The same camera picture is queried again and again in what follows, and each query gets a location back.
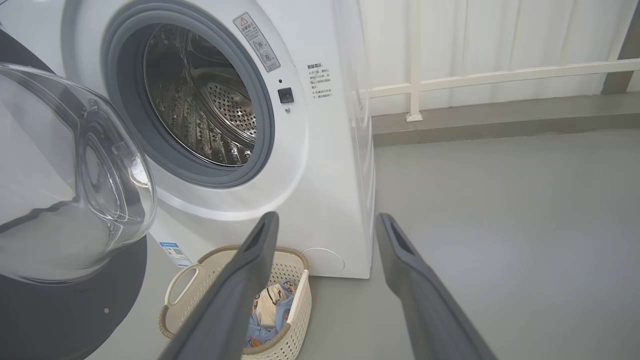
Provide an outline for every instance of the laundry basket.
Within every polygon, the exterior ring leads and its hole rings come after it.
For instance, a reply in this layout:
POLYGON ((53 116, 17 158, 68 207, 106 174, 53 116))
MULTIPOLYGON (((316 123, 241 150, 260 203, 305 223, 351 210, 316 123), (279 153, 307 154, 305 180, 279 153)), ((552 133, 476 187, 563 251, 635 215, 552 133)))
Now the laundry basket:
MULTIPOLYGON (((202 300, 222 268, 231 261, 238 249, 237 246, 231 246, 213 250, 200 258, 194 265, 182 269, 173 278, 166 291, 164 306, 158 320, 163 335, 173 339, 180 326, 202 300), (191 269, 196 270, 195 275, 177 300, 171 302, 171 294, 176 283, 191 269)), ((293 279, 298 281, 298 289, 293 299, 289 318, 282 331, 271 341, 259 347, 245 348, 243 359, 293 360, 298 356, 311 315, 311 289, 308 277, 309 265, 303 254, 291 249, 276 248, 269 285, 293 279)), ((246 319, 246 323, 248 327, 249 318, 246 319)))

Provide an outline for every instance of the metal railing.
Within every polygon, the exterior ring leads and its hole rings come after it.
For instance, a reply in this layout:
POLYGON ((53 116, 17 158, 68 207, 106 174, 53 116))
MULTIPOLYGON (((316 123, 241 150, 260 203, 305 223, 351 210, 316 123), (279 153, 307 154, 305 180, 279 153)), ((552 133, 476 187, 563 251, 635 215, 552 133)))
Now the metal railing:
POLYGON ((470 17, 469 11, 470 5, 474 0, 467 0, 467 8, 465 10, 465 32, 462 45, 462 59, 460 75, 451 78, 432 79, 432 80, 420 80, 421 78, 421 48, 420 48, 420 3, 422 0, 408 0, 409 1, 409 16, 410 16, 410 41, 409 41, 409 59, 410 59, 410 83, 379 86, 369 90, 369 97, 385 97, 391 95, 410 94, 410 112, 407 114, 407 121, 419 121, 422 120, 420 114, 420 92, 439 90, 446 88, 456 88, 461 86, 483 85, 483 84, 495 84, 506 83, 510 81, 532 80, 532 79, 545 79, 556 78, 561 76, 576 76, 576 75, 588 75, 588 74, 603 74, 608 72, 621 72, 621 71, 635 71, 640 70, 640 59, 629 60, 617 60, 620 49, 625 41, 627 29, 631 23, 634 10, 636 9, 638 0, 630 0, 628 2, 628 8, 625 12, 623 20, 620 22, 620 26, 614 37, 611 50, 609 52, 609 58, 607 61, 598 61, 591 63, 568 63, 569 50, 571 47, 572 39, 574 37, 575 14, 580 11, 584 0, 573 0, 571 10, 568 19, 568 25, 564 33, 564 39, 560 56, 557 61, 557 65, 548 67, 537 67, 529 69, 515 69, 514 61, 518 56, 520 46, 522 43, 522 2, 524 0, 517 0, 518 7, 516 13, 516 21, 514 26, 514 35, 511 41, 511 50, 509 52, 509 65, 507 70, 497 72, 485 72, 480 74, 468 74, 468 47, 470 37, 470 17))

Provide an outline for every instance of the barcode sticker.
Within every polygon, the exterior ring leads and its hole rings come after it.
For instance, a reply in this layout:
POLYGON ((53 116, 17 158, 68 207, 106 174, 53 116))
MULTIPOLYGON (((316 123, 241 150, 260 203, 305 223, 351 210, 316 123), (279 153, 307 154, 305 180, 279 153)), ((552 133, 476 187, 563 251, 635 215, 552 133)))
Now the barcode sticker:
POLYGON ((186 268, 191 265, 192 262, 187 258, 182 252, 182 249, 176 243, 160 243, 160 246, 164 249, 164 251, 169 255, 171 260, 181 268, 186 268))

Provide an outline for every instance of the warning label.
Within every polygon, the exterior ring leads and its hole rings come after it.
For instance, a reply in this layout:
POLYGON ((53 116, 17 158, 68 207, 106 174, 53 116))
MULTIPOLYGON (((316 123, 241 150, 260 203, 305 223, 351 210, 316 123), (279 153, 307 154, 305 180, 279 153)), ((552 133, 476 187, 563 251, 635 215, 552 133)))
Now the warning label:
POLYGON ((331 72, 322 63, 307 65, 309 74, 309 85, 311 86, 311 96, 314 99, 324 99, 332 97, 331 72))
POLYGON ((160 246, 164 249, 164 251, 169 255, 171 260, 181 268, 186 268, 191 265, 191 261, 187 258, 182 252, 182 249, 176 243, 160 243, 160 246))
POLYGON ((273 53, 273 49, 267 42, 267 39, 264 38, 264 35, 258 26, 253 22, 249 13, 244 13, 237 17, 234 20, 234 24, 237 26, 238 30, 242 32, 244 38, 249 41, 249 44, 251 44, 251 47, 262 61, 267 72, 280 67, 280 62, 278 61, 276 54, 273 53))

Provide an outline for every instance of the white wall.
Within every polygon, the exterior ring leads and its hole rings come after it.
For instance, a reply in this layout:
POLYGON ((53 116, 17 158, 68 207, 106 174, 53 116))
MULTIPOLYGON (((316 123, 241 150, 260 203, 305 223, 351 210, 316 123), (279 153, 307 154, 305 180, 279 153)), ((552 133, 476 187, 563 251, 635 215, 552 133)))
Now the white wall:
MULTIPOLYGON (((410 82, 408 1, 360 0, 372 87, 410 82)), ((510 63, 513 70, 607 61, 620 24, 636 3, 522 0, 519 41, 511 60, 518 0, 422 0, 421 80, 509 70, 510 63), (465 24, 468 60, 462 73, 465 24), (561 54, 564 42, 568 46, 561 54)), ((420 93, 420 108, 599 94, 604 78, 605 74, 580 75, 433 90, 420 93)), ((371 99, 371 115, 407 111, 408 94, 371 99)))

